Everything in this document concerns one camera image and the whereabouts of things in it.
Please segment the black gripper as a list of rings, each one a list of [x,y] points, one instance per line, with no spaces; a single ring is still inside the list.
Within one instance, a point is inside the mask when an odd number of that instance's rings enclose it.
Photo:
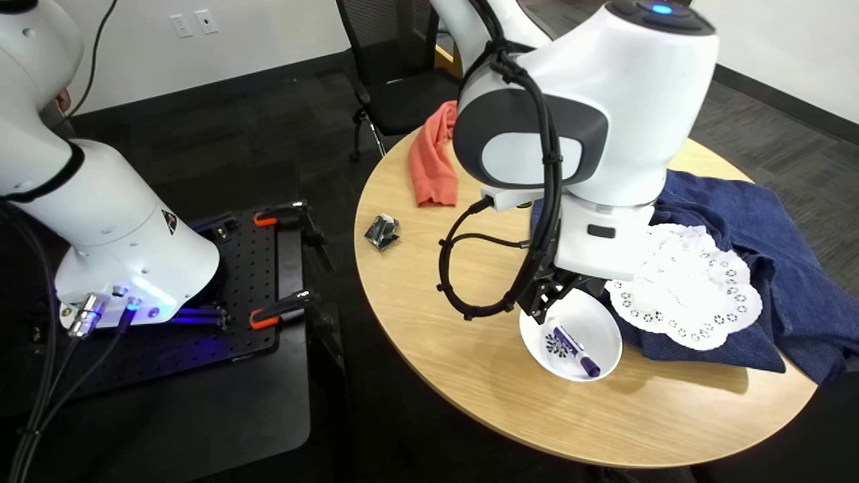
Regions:
[[[518,295],[518,307],[527,316],[531,316],[538,326],[546,322],[547,312],[566,299],[581,283],[581,275],[554,269],[547,275],[539,275],[534,283],[523,287]]]

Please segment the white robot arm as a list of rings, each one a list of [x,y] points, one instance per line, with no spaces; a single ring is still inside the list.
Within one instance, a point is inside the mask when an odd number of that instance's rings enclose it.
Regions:
[[[429,0],[464,53],[453,152],[498,209],[538,202],[529,254],[498,303],[531,316],[559,272],[627,280],[714,75],[718,32],[683,0],[608,0],[547,38],[517,0]],[[217,275],[188,229],[111,146],[43,120],[82,63],[57,0],[2,0],[0,195],[71,245],[64,322],[161,326]]]

